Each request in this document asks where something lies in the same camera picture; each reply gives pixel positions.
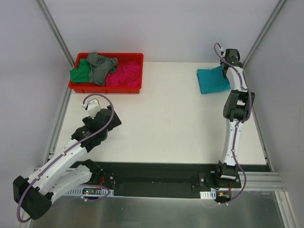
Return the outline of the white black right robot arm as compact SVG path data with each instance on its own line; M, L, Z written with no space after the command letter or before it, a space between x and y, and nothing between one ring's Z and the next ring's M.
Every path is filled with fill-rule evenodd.
M214 50L220 58L223 77L228 80L231 89L223 109L226 119L224 149L214 175L214 183L223 188L238 179L241 170L237 156L239 141L243 125L251 116L255 93L249 90L245 82L239 51L224 49L218 43L215 45L218 46Z

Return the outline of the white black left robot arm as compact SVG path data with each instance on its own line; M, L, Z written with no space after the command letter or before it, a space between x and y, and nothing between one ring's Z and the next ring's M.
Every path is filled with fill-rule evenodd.
M59 154L28 177L18 176L13 181L18 222L26 223L42 217L59 197L78 185L104 187L102 169L91 159L81 162L74 171L65 173L122 123L112 105L106 108L87 107L87 110L90 116L83 119L84 125L75 130Z

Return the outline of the teal t shirt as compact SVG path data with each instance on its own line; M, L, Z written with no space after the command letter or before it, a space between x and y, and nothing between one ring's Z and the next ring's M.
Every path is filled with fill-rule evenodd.
M231 89L228 79L223 76L221 66L213 69L198 69L197 78L200 92L203 95L224 92Z

